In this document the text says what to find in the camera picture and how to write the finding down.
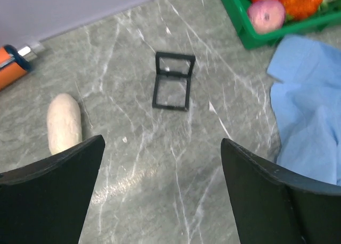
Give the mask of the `pink onion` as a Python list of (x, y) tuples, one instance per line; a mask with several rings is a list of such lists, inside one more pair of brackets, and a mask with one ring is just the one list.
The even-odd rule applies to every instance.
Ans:
[(258, 34), (280, 29), (286, 19), (286, 10), (278, 0), (260, 0), (251, 4), (247, 15)]

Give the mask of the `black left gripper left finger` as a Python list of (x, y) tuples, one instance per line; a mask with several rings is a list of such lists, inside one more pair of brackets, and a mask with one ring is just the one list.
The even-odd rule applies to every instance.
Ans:
[(78, 243), (104, 148), (97, 135), (1, 173), (1, 243)]

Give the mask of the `orange cylindrical bottle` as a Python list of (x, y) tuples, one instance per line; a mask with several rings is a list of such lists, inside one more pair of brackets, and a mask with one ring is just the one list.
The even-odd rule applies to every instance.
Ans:
[(45, 47), (40, 42), (19, 49), (10, 44), (1, 46), (1, 90), (29, 73), (31, 62), (44, 51)]

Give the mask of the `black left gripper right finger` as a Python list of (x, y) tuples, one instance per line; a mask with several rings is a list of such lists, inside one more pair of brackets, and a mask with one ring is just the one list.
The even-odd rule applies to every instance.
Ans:
[(221, 158), (241, 243), (340, 243), (340, 186), (294, 173), (230, 139), (221, 142)]

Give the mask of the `white daikon radish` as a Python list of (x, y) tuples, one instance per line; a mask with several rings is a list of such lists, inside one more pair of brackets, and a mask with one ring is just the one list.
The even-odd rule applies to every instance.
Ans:
[(52, 155), (83, 140), (81, 112), (77, 101), (67, 93), (58, 94), (47, 110), (48, 147)]

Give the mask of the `light blue shirt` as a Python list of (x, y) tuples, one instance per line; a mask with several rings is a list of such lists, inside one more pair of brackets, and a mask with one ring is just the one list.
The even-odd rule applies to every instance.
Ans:
[(340, 185), (340, 49), (285, 37), (267, 69), (281, 141), (277, 164)]

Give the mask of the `green plastic crate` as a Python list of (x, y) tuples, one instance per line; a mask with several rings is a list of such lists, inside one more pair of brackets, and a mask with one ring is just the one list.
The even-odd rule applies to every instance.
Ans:
[(340, 0), (221, 0), (244, 48), (340, 23)]

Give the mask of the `orange bumpy pumpkin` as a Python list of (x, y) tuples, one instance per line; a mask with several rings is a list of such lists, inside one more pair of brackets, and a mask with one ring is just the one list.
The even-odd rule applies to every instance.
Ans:
[(309, 18), (319, 9), (323, 0), (279, 0), (285, 7), (289, 20), (301, 21)]

